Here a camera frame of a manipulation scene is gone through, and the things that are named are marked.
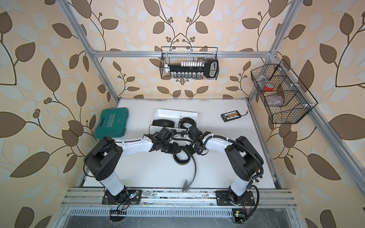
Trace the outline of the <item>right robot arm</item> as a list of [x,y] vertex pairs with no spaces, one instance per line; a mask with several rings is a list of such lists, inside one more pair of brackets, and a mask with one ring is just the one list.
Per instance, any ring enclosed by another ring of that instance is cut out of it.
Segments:
[[254,182],[263,177],[264,161],[249,140],[240,136],[230,139],[211,132],[202,133],[193,125],[187,130],[189,138],[193,141],[194,151],[201,155],[204,150],[215,150],[226,154],[235,178],[229,187],[231,195],[240,197],[244,195]]

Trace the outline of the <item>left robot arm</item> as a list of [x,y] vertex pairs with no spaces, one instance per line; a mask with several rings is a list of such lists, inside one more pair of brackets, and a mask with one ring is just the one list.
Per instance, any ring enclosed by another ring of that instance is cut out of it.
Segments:
[[175,129],[163,127],[159,132],[147,134],[147,140],[141,138],[122,142],[106,136],[86,155],[84,165],[92,176],[106,188],[107,193],[118,197],[126,191],[126,187],[115,172],[119,160],[129,155],[153,151],[176,154],[180,152],[179,145],[176,142],[170,142],[176,133]]

